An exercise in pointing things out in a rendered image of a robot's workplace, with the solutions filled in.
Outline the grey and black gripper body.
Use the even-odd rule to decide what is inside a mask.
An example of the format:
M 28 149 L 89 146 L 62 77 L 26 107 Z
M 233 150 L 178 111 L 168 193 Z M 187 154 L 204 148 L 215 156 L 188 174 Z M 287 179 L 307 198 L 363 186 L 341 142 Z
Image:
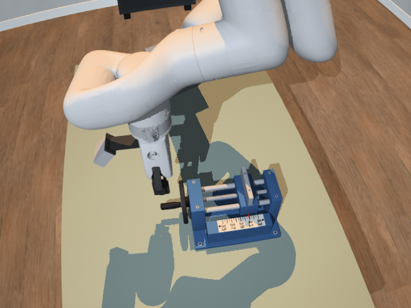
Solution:
M 171 126 L 165 134 L 157 139 L 155 138 L 153 142 L 146 142 L 146 140 L 140 139 L 130 132 L 139 142 L 144 170 L 147 178 L 150 180 L 153 175 L 153 167 L 157 166 L 160 167 L 161 173 L 166 178 L 171 178 L 173 175 L 170 141 L 168 136 Z

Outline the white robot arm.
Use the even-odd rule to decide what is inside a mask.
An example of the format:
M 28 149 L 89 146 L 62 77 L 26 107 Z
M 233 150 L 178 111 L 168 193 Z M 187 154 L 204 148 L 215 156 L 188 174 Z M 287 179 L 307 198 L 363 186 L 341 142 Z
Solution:
M 202 0 L 152 52 L 87 53 L 67 90 L 64 114 L 85 130 L 128 123 L 134 136 L 153 142 L 170 129 L 170 98 L 180 90 L 275 69 L 289 45 L 307 61 L 334 57 L 329 0 Z

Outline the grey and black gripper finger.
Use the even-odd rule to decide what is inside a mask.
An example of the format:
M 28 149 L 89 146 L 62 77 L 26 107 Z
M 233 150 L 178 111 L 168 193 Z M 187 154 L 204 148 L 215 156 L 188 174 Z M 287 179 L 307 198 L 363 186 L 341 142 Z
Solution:
M 161 179 L 161 176 L 163 176 L 163 179 Z M 160 172 L 160 167 L 158 166 L 153 167 L 152 183 L 154 195 L 165 195 L 170 193 L 168 180 L 166 182 L 166 177 Z

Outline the blue bench vise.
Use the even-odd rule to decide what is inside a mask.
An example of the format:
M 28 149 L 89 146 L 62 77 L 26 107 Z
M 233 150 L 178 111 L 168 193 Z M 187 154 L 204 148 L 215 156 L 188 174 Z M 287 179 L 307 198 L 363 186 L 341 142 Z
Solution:
M 162 203 L 161 210 L 176 209 L 181 204 L 184 224 L 188 224 L 190 207 L 195 250 L 281 236 L 277 216 L 283 197 L 274 169 L 263 170 L 262 179 L 252 180 L 243 166 L 233 183 L 201 187 L 197 178 L 187 180 L 187 186 L 189 196 L 185 196 L 180 180 L 181 202 Z

